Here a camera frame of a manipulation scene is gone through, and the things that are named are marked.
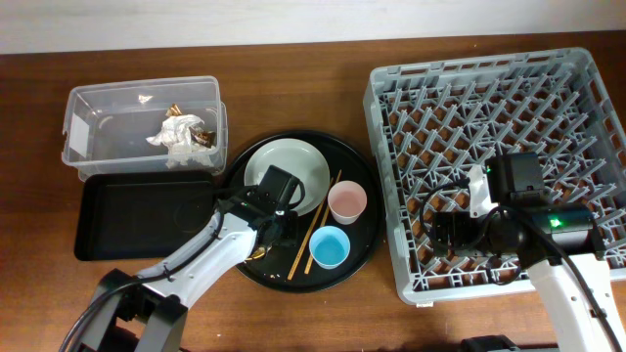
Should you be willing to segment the yellow bowl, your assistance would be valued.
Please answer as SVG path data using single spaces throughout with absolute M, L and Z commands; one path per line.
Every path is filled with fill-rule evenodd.
M 260 246 L 246 259 L 246 261 L 261 259 L 267 254 L 267 251 L 268 249 L 266 247 Z

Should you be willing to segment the blue cup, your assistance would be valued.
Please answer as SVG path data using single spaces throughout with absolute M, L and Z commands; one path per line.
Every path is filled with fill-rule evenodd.
M 325 270 L 337 268 L 347 259 L 351 250 L 347 234 L 335 226 L 324 226 L 316 230 L 308 247 L 313 260 Z

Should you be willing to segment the pink cup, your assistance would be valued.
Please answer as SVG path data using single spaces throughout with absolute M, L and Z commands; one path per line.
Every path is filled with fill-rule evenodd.
M 340 181 L 331 187 L 328 195 L 330 212 L 337 223 L 353 224 L 367 207 L 364 188 L 354 181 Z

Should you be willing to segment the white paper waste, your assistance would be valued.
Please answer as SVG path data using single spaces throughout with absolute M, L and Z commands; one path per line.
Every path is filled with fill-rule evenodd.
M 167 148 L 169 159 L 165 165 L 168 168 L 187 166 L 191 160 L 213 167 L 207 153 L 216 151 L 216 132 L 204 129 L 200 117 L 184 114 L 176 104 L 168 108 L 165 115 L 167 119 L 161 124 L 160 131 L 146 138 L 153 146 Z

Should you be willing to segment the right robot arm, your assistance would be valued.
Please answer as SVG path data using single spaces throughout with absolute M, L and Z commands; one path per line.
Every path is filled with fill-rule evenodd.
M 541 297 L 560 350 L 624 350 L 604 241 L 585 205 L 499 205 L 476 218 L 438 212 L 428 234 L 438 255 L 478 254 L 490 262 L 516 257 Z

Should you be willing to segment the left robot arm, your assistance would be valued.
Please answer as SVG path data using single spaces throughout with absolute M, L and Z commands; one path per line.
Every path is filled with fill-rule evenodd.
M 189 310 L 231 268 L 265 255 L 295 215 L 302 185 L 245 187 L 217 202 L 206 226 L 134 276 L 113 269 L 70 328 L 64 351 L 176 351 Z

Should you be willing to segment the grey dishwasher rack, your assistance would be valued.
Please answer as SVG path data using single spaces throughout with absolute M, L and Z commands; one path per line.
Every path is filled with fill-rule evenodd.
M 582 48 L 374 69 L 364 111 L 397 293 L 420 306 L 531 290 L 515 259 L 436 256 L 422 228 L 465 211 L 449 183 L 498 154 L 533 152 L 553 202 L 593 212 L 611 277 L 625 276 L 625 133 Z

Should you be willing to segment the clear plastic waste bin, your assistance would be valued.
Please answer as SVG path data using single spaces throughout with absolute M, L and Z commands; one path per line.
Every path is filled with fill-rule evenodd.
M 168 168 L 165 146 L 146 141 L 155 136 L 176 104 L 194 114 L 203 128 L 217 134 L 216 151 L 207 155 L 213 167 L 189 161 Z M 123 81 L 73 88 L 67 99 L 63 125 L 62 162 L 74 167 L 82 180 L 94 174 L 204 170 L 218 175 L 226 167 L 228 120 L 218 81 L 191 76 Z

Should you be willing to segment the left wooden chopstick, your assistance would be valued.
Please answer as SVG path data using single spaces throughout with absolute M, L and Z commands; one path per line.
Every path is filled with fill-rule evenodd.
M 296 256 L 295 256 L 295 258 L 294 258 L 294 260 L 292 262 L 291 269 L 290 269 L 290 271 L 288 273 L 288 276 L 287 276 L 287 280 L 288 281 L 292 280 L 292 278 L 293 278 L 293 276 L 294 276 L 294 274 L 296 272 L 296 269 L 297 269 L 297 267 L 299 265 L 301 257 L 302 257 L 302 255 L 304 253 L 304 249 L 307 246 L 308 241 L 310 240 L 310 237 L 311 237 L 311 235 L 313 233 L 313 230 L 315 228 L 315 225 L 318 222 L 318 218 L 320 217 L 320 214 L 322 213 L 322 210 L 324 208 L 324 204 L 326 202 L 326 199 L 328 197 L 328 193 L 330 191 L 330 186 L 333 185 L 334 180 L 335 180 L 335 177 L 332 177 L 331 178 L 331 184 L 329 185 L 329 188 L 327 189 L 326 195 L 324 196 L 322 202 L 318 205 L 317 210 L 315 212 L 315 215 L 314 215 L 312 221 L 310 222 L 310 224 L 308 226 L 308 229 L 307 229 L 307 232 L 305 233 L 304 239 L 302 240 L 302 242 L 300 244 L 300 247 L 299 247 L 299 249 L 298 249 L 298 251 L 296 253 Z

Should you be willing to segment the wooden chopstick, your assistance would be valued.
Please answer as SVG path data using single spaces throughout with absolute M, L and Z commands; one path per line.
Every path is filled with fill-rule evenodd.
M 288 281 L 292 280 L 292 278 L 293 278 L 293 276 L 294 276 L 294 274 L 296 272 L 296 269 L 297 269 L 297 267 L 299 265 L 301 257 L 302 257 L 302 255 L 304 253 L 304 249 L 307 246 L 308 241 L 310 240 L 310 237 L 311 237 L 311 235 L 313 233 L 313 230 L 315 228 L 315 225 L 318 222 L 318 218 L 320 217 L 320 214 L 322 213 L 322 210 L 324 208 L 324 204 L 326 202 L 326 199 L 328 197 L 328 193 L 330 191 L 330 186 L 333 185 L 334 180 L 335 180 L 335 177 L 332 177 L 331 178 L 331 184 L 329 185 L 329 188 L 327 189 L 326 195 L 324 196 L 322 202 L 318 205 L 317 210 L 315 212 L 315 215 L 314 215 L 312 221 L 310 222 L 310 224 L 308 226 L 308 229 L 307 229 L 307 232 L 305 233 L 304 239 L 302 240 L 302 242 L 300 244 L 300 247 L 299 247 L 299 249 L 298 249 L 298 251 L 296 253 L 296 256 L 295 256 L 295 258 L 294 258 L 294 260 L 292 262 L 291 269 L 290 269 L 290 271 L 288 273 L 288 276 L 287 276 L 287 280 Z
M 338 181 L 341 178 L 341 175 L 342 175 L 342 170 L 340 169 L 338 171 L 337 175 L 336 175 L 336 178 L 335 178 L 334 182 L 331 184 L 331 188 L 336 183 L 338 183 Z M 327 195 L 327 200 L 326 200 L 325 207 L 324 207 L 323 217 L 322 217 L 322 220 L 320 221 L 320 224 L 319 224 L 318 228 L 322 228 L 322 227 L 324 227 L 326 225 L 329 213 L 330 213 L 330 206 L 328 205 L 328 195 Z M 307 276 L 309 275 L 311 267 L 312 267 L 312 264 L 313 264 L 313 255 L 312 255 L 312 251 L 309 250 L 309 257 L 307 259 L 306 266 L 305 266 L 305 269 L 304 269 L 304 275 L 307 275 Z

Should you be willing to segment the grey round plate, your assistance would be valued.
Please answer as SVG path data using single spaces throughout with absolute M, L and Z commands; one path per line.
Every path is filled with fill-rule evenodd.
M 244 184 L 258 185 L 272 165 L 303 183 L 305 197 L 294 209 L 299 216 L 318 207 L 329 188 L 331 176 L 328 163 L 317 148 L 293 138 L 271 141 L 252 154 L 246 165 Z

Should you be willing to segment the right wooden chopstick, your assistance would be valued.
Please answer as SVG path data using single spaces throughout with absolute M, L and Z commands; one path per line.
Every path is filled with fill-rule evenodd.
M 342 170 L 340 169 L 338 171 L 337 175 L 336 175 L 336 178 L 335 178 L 334 182 L 331 184 L 331 188 L 336 183 L 338 183 L 338 181 L 341 178 L 341 175 L 342 175 Z M 323 217 L 322 217 L 322 220 L 320 221 L 320 224 L 319 224 L 318 228 L 322 228 L 322 227 L 324 227 L 326 225 L 329 213 L 330 213 L 330 206 L 328 205 L 328 195 L 327 195 L 327 200 L 326 200 L 325 207 L 324 207 Z M 311 267 L 312 267 L 312 264 L 313 264 L 313 255 L 312 255 L 312 251 L 309 250 L 309 257 L 307 259 L 306 266 L 305 266 L 305 269 L 304 269 L 304 275 L 307 275 L 307 276 L 309 275 Z

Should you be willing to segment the black rectangular tray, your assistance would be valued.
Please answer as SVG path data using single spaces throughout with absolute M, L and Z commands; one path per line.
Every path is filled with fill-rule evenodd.
M 213 214 L 204 171 L 97 174 L 84 182 L 74 256 L 80 261 L 165 257 Z

